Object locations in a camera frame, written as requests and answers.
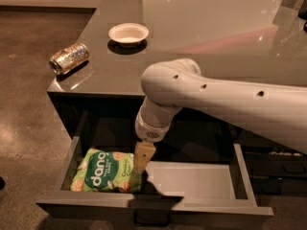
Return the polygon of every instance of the snack bag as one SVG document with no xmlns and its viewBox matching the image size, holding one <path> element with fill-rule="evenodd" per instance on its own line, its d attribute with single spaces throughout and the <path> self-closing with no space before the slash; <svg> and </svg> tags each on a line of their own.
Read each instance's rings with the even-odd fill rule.
<svg viewBox="0 0 307 230">
<path fill-rule="evenodd" d="M 141 174 L 133 171 L 133 153 L 89 149 L 70 187 L 75 192 L 136 193 Z"/>
</svg>

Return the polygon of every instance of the aluminum can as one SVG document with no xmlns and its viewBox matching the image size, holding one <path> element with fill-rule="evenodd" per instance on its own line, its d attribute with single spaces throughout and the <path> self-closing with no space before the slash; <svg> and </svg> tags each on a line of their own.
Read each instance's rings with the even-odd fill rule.
<svg viewBox="0 0 307 230">
<path fill-rule="evenodd" d="M 87 47 L 77 42 L 52 55 L 49 59 L 49 65 L 57 75 L 65 75 L 86 62 L 88 58 L 89 51 Z"/>
</svg>

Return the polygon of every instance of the floor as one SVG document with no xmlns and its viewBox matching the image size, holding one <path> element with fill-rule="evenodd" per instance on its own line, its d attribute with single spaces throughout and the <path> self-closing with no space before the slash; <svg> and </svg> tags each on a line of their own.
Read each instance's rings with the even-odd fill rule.
<svg viewBox="0 0 307 230">
<path fill-rule="evenodd" d="M 2 230 L 114 229 L 108 221 L 51 218 L 35 205 L 39 196 L 52 193 L 70 144 L 46 94 L 54 78 L 48 59 L 77 40 L 90 16 L 69 11 L 0 11 L 0 176 L 6 182 L 0 190 Z M 307 195 L 261 195 L 258 202 L 270 205 L 275 213 L 262 229 L 306 229 Z M 121 229 L 152 228 L 125 225 Z M 170 225 L 166 229 L 205 228 Z"/>
</svg>

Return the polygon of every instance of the white bowl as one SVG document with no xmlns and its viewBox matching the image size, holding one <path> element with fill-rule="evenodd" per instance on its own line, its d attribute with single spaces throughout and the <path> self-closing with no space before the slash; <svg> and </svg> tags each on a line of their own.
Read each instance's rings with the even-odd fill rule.
<svg viewBox="0 0 307 230">
<path fill-rule="evenodd" d="M 149 34 L 149 30 L 135 23 L 117 25 L 108 32 L 108 36 L 123 47 L 135 47 Z"/>
</svg>

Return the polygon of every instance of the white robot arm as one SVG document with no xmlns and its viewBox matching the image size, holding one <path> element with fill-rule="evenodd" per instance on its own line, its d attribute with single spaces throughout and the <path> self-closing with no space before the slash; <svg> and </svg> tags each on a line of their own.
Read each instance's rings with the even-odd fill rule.
<svg viewBox="0 0 307 230">
<path fill-rule="evenodd" d="M 307 88 L 208 79 L 188 58 L 153 64 L 141 81 L 135 129 L 143 141 L 161 141 L 188 107 L 307 154 Z"/>
</svg>

